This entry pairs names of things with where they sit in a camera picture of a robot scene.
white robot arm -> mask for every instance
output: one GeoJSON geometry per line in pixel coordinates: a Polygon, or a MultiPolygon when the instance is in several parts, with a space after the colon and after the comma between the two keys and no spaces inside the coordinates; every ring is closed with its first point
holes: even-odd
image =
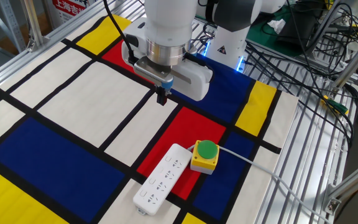
{"type": "Polygon", "coordinates": [[[198,0],[145,0],[147,18],[134,21],[123,32],[134,52],[131,58],[123,43],[124,61],[136,74],[155,83],[161,105],[172,88],[195,101],[208,92],[213,71],[197,60],[196,49],[190,44],[196,12],[208,14],[218,25],[206,56],[233,69],[242,62],[245,39],[262,0],[208,0],[207,4],[203,6],[198,0]]]}

sticker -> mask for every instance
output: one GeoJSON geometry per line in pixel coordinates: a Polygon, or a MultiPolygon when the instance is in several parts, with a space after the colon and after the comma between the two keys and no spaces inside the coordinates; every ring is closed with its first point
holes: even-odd
{"type": "Polygon", "coordinates": [[[226,49],[224,46],[222,46],[220,49],[218,49],[218,52],[221,52],[222,54],[226,54],[226,49]]]}

power strip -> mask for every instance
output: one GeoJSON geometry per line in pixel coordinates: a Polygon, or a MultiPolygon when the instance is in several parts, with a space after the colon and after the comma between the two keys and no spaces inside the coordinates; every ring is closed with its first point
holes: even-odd
{"type": "Polygon", "coordinates": [[[137,211],[155,215],[190,162],[192,153],[173,144],[134,196],[137,211]]]}

fabric mat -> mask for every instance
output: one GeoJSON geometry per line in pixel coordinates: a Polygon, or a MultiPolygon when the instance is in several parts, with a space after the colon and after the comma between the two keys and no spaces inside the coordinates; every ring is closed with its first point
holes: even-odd
{"type": "Polygon", "coordinates": [[[173,143],[274,170],[298,98],[198,55],[215,71],[205,99],[161,106],[98,16],[0,86],[0,223],[253,223],[271,178],[226,152],[212,175],[187,167],[155,216],[132,199],[173,143]]]}

wire rack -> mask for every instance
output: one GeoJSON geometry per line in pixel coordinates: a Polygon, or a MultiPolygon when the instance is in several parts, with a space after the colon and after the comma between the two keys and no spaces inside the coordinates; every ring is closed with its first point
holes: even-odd
{"type": "MultiPolygon", "coordinates": [[[[193,23],[193,39],[203,35],[201,21],[193,23]]],[[[200,41],[192,42],[202,54],[205,46],[200,41]]],[[[327,112],[319,98],[310,91],[293,85],[291,80],[282,76],[260,57],[263,56],[272,64],[287,74],[296,78],[305,85],[313,85],[310,73],[301,65],[291,62],[292,58],[283,58],[269,49],[256,43],[256,51],[247,50],[243,74],[260,82],[273,86],[281,91],[299,97],[295,119],[283,148],[280,160],[275,169],[278,174],[296,192],[306,204],[320,212],[324,191],[328,184],[336,184],[342,180],[344,165],[347,156],[347,143],[343,133],[333,125],[340,126],[335,117],[327,112]]],[[[325,78],[317,80],[320,88],[325,89],[330,81],[325,78]]],[[[353,121],[356,113],[356,104],[351,94],[341,91],[336,101],[349,108],[349,117],[353,121]]],[[[341,122],[348,128],[346,121],[341,122]]],[[[297,201],[274,181],[271,181],[264,198],[256,223],[317,223],[317,219],[309,211],[302,209],[297,201]]]]}

